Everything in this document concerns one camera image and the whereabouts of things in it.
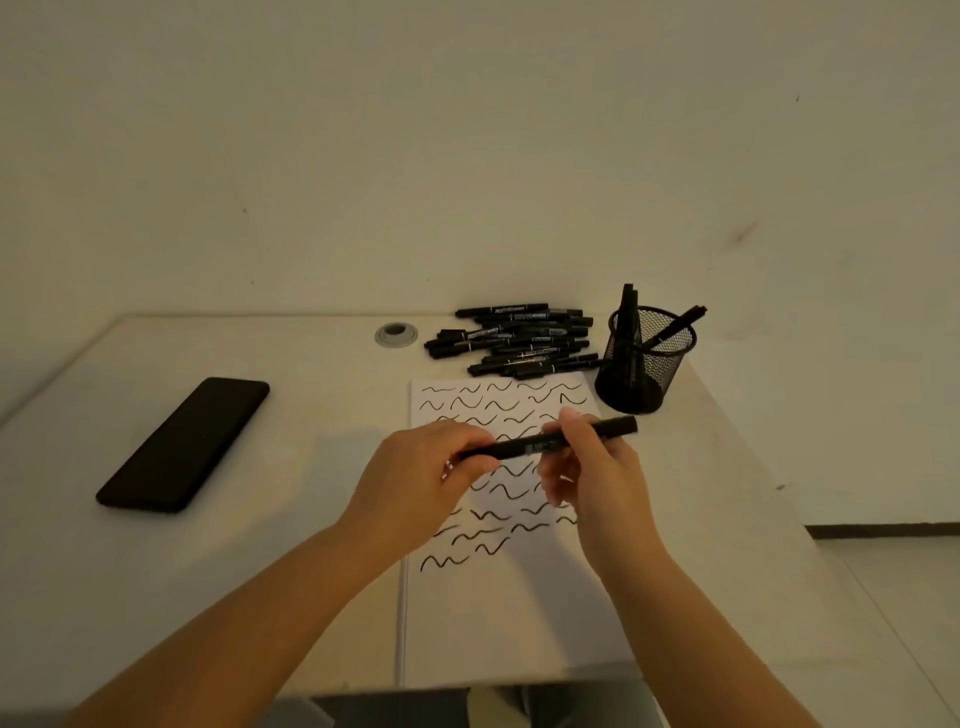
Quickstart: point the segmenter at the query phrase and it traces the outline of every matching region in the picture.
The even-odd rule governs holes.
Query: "black smartphone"
[[[269,393],[265,381],[204,379],[97,492],[97,502],[182,511]]]

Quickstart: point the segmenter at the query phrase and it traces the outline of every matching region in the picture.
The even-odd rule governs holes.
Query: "pile of markers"
[[[480,328],[443,328],[424,344],[435,359],[466,352],[489,352],[467,367],[471,376],[498,375],[532,379],[555,372],[600,366],[595,353],[578,353],[593,319],[579,308],[551,308],[548,303],[461,308],[458,319],[473,319]]]

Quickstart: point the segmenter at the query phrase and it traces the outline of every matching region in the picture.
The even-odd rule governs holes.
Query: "pen holder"
[[[611,314],[604,365],[594,386],[600,399],[618,412],[645,415],[660,409],[684,354],[697,344],[697,334],[691,327],[683,328],[652,349],[644,349],[640,342],[662,331],[677,315],[646,305],[636,311],[639,325],[630,338],[617,336],[617,314]]]

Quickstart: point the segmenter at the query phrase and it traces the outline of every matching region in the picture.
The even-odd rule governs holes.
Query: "white paper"
[[[581,374],[415,380],[410,420],[455,419],[504,440],[539,432],[565,404],[598,414]],[[557,679],[633,661],[580,549],[573,508],[546,502],[538,459],[506,460],[480,478],[408,557],[401,685]]]

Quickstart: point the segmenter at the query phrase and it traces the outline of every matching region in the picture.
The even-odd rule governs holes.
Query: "white wall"
[[[958,35],[952,0],[6,3],[0,410],[122,312],[631,280],[710,307],[693,361],[807,522],[960,521]]]

